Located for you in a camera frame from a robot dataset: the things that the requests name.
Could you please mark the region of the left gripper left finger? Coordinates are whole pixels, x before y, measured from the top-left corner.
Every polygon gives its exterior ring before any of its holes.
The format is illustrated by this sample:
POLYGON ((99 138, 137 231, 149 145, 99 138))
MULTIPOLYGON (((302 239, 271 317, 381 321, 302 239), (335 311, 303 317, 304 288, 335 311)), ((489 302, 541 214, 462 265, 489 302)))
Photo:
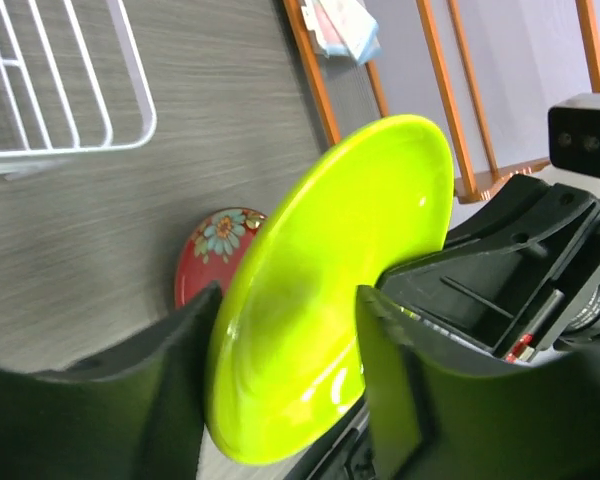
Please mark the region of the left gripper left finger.
POLYGON ((222 300, 189 303, 65 370, 0 368, 0 479, 193 479, 222 300))

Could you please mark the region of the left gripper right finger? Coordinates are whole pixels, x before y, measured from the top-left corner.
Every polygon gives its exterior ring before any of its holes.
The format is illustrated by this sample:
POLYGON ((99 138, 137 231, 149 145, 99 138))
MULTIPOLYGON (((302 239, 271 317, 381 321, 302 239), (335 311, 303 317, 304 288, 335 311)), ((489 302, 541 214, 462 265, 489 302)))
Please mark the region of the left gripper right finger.
POLYGON ((600 479, 600 347, 505 363, 369 286, 355 317, 379 478, 600 479))

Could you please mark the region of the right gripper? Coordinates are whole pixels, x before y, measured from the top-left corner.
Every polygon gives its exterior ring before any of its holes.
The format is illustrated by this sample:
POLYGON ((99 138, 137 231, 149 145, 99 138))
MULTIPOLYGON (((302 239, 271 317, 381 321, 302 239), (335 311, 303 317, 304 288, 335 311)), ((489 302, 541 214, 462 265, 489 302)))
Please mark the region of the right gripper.
POLYGON ((446 248, 388 269, 377 288, 508 361, 600 337, 600 199, 516 175, 446 248))

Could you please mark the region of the lime green plate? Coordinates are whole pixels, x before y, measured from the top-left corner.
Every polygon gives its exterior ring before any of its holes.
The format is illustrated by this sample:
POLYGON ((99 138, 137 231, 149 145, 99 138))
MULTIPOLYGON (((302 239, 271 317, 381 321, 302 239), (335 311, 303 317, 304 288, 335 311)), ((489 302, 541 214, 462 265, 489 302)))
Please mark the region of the lime green plate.
POLYGON ((306 449, 362 397, 361 285, 440 250, 453 156, 431 120, 374 121, 324 153, 244 253, 217 314, 204 414, 215 446, 250 466, 306 449))

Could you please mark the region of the red floral plate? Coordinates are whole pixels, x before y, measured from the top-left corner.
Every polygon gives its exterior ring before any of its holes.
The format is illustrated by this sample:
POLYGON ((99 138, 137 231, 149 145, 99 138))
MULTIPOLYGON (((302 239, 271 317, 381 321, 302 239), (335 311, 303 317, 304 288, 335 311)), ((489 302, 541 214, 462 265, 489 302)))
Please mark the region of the red floral plate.
POLYGON ((212 282, 225 294, 266 219, 246 207, 221 209, 204 218, 185 242, 176 265, 175 307, 186 305, 212 282))

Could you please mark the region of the orange wooden shelf rack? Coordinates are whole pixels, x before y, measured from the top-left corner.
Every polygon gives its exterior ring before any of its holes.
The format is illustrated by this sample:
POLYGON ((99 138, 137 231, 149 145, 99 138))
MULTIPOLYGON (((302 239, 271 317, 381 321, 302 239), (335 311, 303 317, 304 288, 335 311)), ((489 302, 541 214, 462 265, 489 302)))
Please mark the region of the orange wooden shelf rack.
POLYGON ((285 1, 328 144, 392 114, 436 122, 456 158, 463 203, 548 166, 548 108, 600 92, 600 1, 370 1, 379 56, 324 51, 315 1, 285 1))

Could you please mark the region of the plastic packets on shelf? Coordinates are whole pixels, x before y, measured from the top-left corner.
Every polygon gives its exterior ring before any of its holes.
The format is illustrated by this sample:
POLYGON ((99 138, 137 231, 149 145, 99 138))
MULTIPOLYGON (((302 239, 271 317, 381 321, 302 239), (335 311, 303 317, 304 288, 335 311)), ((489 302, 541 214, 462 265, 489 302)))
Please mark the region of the plastic packets on shelf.
POLYGON ((379 53, 379 24, 363 1, 306 0, 300 2, 300 10, 316 54, 347 57, 363 65, 379 53))

